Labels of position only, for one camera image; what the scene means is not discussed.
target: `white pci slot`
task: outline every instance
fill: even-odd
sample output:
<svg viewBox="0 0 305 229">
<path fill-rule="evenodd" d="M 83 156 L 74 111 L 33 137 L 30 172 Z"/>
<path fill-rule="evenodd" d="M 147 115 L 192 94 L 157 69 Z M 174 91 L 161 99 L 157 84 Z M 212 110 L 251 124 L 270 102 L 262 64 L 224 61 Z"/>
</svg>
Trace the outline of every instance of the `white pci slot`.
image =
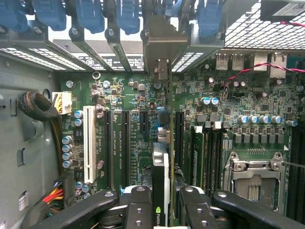
<svg viewBox="0 0 305 229">
<path fill-rule="evenodd" d="M 84 126 L 84 181 L 93 183 L 96 178 L 96 151 L 95 151 L 95 107 L 83 107 Z"/>
</svg>

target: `red wire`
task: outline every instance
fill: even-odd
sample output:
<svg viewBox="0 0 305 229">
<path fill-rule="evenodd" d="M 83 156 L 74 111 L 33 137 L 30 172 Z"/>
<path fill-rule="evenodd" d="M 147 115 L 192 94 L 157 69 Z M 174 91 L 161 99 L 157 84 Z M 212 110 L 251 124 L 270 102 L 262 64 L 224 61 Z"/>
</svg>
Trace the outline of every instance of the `red wire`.
<svg viewBox="0 0 305 229">
<path fill-rule="evenodd" d="M 58 190 L 57 192 L 55 192 L 54 194 L 49 195 L 49 196 L 47 196 L 46 198 L 44 198 L 43 201 L 44 201 L 44 202 L 49 202 L 49 201 L 47 201 L 48 199 L 54 197 L 55 195 L 61 194 L 61 193 L 62 193 L 62 189 L 59 189 L 59 190 Z"/>
</svg>

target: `black pcie slot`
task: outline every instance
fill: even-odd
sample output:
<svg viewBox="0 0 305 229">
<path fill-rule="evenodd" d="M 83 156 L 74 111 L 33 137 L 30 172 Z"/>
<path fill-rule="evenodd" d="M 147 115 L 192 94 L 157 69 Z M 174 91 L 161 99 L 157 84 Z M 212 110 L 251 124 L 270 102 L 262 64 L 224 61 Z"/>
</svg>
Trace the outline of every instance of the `black pcie slot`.
<svg viewBox="0 0 305 229">
<path fill-rule="evenodd" d="M 104 111 L 104 150 L 107 162 L 107 174 L 105 175 L 107 187 L 113 187 L 113 158 L 112 158 L 112 113 Z"/>
<path fill-rule="evenodd" d="M 148 132 L 148 111 L 140 111 L 140 133 Z"/>
<path fill-rule="evenodd" d="M 122 111 L 122 186 L 130 184 L 130 112 Z"/>
<path fill-rule="evenodd" d="M 175 163 L 183 166 L 184 112 L 175 112 Z"/>
</svg>

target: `black capacitor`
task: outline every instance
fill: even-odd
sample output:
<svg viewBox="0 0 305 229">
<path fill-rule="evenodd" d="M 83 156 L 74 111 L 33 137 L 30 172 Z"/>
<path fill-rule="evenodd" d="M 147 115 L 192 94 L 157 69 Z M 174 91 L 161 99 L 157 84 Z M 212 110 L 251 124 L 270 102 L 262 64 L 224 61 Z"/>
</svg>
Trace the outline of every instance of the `black capacitor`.
<svg viewBox="0 0 305 229">
<path fill-rule="evenodd" d="M 266 92 L 260 92 L 256 94 L 256 98 L 257 99 L 263 99 L 266 98 L 268 96 L 268 94 Z"/>
</svg>

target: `screw hole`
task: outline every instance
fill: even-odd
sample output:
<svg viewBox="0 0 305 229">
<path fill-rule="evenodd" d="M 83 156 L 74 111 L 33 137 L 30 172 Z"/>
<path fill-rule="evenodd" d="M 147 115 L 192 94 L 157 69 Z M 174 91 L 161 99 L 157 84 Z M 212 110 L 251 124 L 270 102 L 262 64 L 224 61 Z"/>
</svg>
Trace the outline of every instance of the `screw hole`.
<svg viewBox="0 0 305 229">
<path fill-rule="evenodd" d="M 204 227 L 207 227 L 209 225 L 208 221 L 206 221 L 206 220 L 202 220 L 201 223 L 202 223 L 202 226 L 204 226 Z"/>
</svg>

